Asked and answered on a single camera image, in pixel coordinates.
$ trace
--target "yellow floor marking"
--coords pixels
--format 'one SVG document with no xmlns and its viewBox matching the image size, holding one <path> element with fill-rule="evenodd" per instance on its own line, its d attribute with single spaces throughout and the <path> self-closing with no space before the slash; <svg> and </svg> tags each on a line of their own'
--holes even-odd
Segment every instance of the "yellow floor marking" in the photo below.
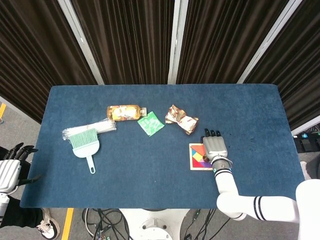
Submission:
<svg viewBox="0 0 320 240">
<path fill-rule="evenodd" d="M 5 105 L 4 103 L 1 103 L 1 106 L 0 106 L 0 118 L 2 118 L 2 116 L 4 115 L 6 106 L 7 105 Z"/>
<path fill-rule="evenodd" d="M 72 215 L 74 214 L 73 208 L 68 208 L 66 211 L 65 221 L 64 221 L 64 227 L 63 227 L 63 233 L 61 240 L 68 240 L 69 238 L 69 232 L 71 227 L 71 221 L 72 221 Z"/>
</svg>

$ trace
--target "snack wrapper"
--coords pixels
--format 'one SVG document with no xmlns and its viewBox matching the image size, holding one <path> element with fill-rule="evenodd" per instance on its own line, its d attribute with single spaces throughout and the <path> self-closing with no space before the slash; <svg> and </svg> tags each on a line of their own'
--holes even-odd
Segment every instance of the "snack wrapper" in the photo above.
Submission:
<svg viewBox="0 0 320 240">
<path fill-rule="evenodd" d="M 177 123 L 188 135 L 193 133 L 198 124 L 198 120 L 197 117 L 187 116 L 184 110 L 177 108 L 175 105 L 172 105 L 169 108 L 169 111 L 165 116 L 166 124 Z"/>
</svg>

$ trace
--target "floor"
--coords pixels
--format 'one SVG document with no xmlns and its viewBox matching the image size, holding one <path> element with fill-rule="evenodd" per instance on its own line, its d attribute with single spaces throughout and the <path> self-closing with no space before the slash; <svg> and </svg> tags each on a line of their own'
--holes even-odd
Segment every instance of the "floor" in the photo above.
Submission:
<svg viewBox="0 0 320 240">
<path fill-rule="evenodd" d="M 40 125 L 22 118 L 16 112 L 6 107 L 2 116 L 3 124 L 0 124 L 0 146 L 10 149 L 17 143 L 24 142 L 27 145 L 35 145 L 40 130 Z M 316 153 L 300 153 L 301 161 L 310 161 L 319 152 Z M 27 161 L 31 161 L 32 156 L 29 156 Z M 12 194 L 13 197 L 20 199 L 24 188 L 19 189 Z M 60 224 L 61 235 L 59 240 L 62 239 L 62 232 L 65 225 L 67 209 L 65 208 L 52 208 L 51 215 Z M 192 221 L 195 210 L 189 211 L 184 218 L 181 227 L 181 236 L 183 239 L 186 228 Z M 205 221 L 208 213 L 207 209 L 203 209 L 196 222 L 190 227 L 189 233 L 195 236 Z M 82 209 L 74 209 L 69 240 L 91 240 L 92 238 L 86 232 L 84 223 L 81 218 Z M 90 215 L 89 219 L 94 220 L 97 215 Z M 218 210 L 216 211 L 212 221 L 210 222 L 207 230 L 206 240 L 220 228 L 220 226 L 227 220 L 227 217 Z M 228 224 L 221 230 L 221 232 L 214 238 L 216 240 L 294 240 L 298 238 L 299 227 L 294 223 L 286 222 L 267 222 L 257 221 L 251 217 L 246 217 L 243 221 L 229 221 Z M 4 227 L 0 229 L 0 240 L 42 240 L 40 233 L 32 228 L 19 228 L 19 227 Z"/>
</svg>

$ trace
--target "blue tablecloth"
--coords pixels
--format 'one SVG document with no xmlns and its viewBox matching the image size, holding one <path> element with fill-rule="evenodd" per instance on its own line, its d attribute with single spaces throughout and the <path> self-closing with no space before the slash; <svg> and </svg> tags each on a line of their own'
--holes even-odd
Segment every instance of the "blue tablecloth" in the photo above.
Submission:
<svg viewBox="0 0 320 240">
<path fill-rule="evenodd" d="M 199 123 L 191 135 L 166 124 L 149 137 L 137 121 L 117 123 L 99 136 L 95 174 L 77 158 L 62 130 L 106 117 L 107 106 L 137 104 L 165 123 L 175 104 Z M 204 128 L 219 130 L 233 161 L 239 194 L 295 199 L 303 181 L 298 154 L 275 85 L 55 86 L 43 117 L 22 207 L 216 208 L 212 171 L 191 171 L 189 143 Z"/>
</svg>

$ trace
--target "brown curtain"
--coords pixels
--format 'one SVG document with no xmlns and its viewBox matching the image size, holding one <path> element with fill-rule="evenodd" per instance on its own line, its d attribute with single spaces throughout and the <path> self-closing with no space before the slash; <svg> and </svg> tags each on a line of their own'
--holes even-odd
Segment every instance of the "brown curtain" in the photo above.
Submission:
<svg viewBox="0 0 320 240">
<path fill-rule="evenodd" d="M 168 82 L 173 0 L 72 0 L 106 84 Z"/>
<path fill-rule="evenodd" d="M 0 1 L 0 96 L 41 122 L 54 85 L 95 85 L 56 0 Z"/>
<path fill-rule="evenodd" d="M 189 0 L 177 83 L 236 83 L 287 2 Z"/>
<path fill-rule="evenodd" d="M 245 82 L 278 85 L 291 129 L 320 115 L 319 1 L 302 1 Z"/>
</svg>

